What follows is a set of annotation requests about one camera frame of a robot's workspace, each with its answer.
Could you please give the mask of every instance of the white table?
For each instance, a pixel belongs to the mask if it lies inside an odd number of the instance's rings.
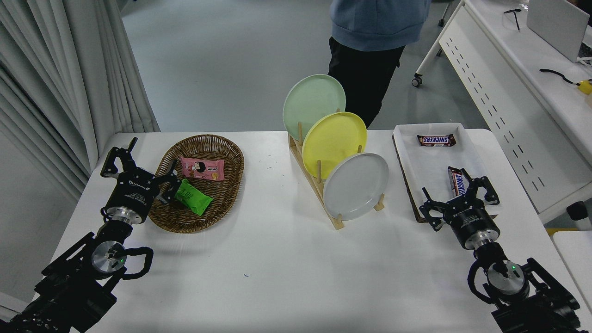
[[[592,108],[573,81],[592,77],[526,26],[515,0],[462,0],[418,68],[442,48],[495,134],[543,222],[592,197]]]
[[[592,231],[560,231],[553,243],[588,307],[592,305]]]
[[[518,263],[535,257],[576,296],[583,305],[577,314],[592,328],[589,310],[493,135],[468,132],[505,207],[496,223],[507,256]],[[107,148],[139,137],[132,155],[155,172],[172,145],[195,134],[122,133]],[[495,307],[466,284],[472,253],[448,227],[436,233],[414,221],[392,131],[369,131],[366,146],[390,166],[385,209],[345,221],[339,231],[290,155],[285,132],[215,134],[244,153],[244,183],[233,209],[192,235],[150,221],[136,225],[125,245],[153,248],[152,269],[116,286],[118,302],[91,332],[499,331],[490,314]],[[98,168],[92,173],[55,257],[100,227],[99,209],[114,182],[101,178]],[[141,266],[128,263],[131,273]]]

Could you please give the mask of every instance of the wicker basket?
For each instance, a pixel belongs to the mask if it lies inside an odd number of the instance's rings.
[[[193,213],[191,209],[174,199],[168,205],[155,200],[150,209],[151,220],[164,230],[177,233],[197,232],[218,222],[232,208],[243,178],[243,153],[237,145],[225,137],[217,135],[188,137],[166,152],[156,170],[156,175],[163,175],[172,161],[179,157],[224,160],[223,181],[188,178],[193,187],[214,198],[202,216]],[[177,177],[183,179],[180,162],[175,169]]]

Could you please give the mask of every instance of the candy bar wrapper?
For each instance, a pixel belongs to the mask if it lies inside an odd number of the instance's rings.
[[[456,139],[453,134],[418,135],[417,140],[423,147],[452,147],[456,144]]]
[[[468,182],[462,175],[462,171],[451,166],[448,167],[448,177],[450,178],[450,187],[452,191],[452,197],[464,196],[466,194],[466,188]]]

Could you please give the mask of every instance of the black pants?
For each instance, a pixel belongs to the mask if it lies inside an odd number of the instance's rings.
[[[370,126],[382,107],[404,46],[393,50],[363,52],[329,39],[329,75],[345,90],[345,111],[357,114]]]

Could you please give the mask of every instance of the green snack package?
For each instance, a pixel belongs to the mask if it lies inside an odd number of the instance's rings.
[[[175,199],[181,201],[189,207],[195,214],[202,215],[204,210],[210,205],[213,198],[206,196],[197,188],[191,186],[187,179],[184,179],[175,194]]]

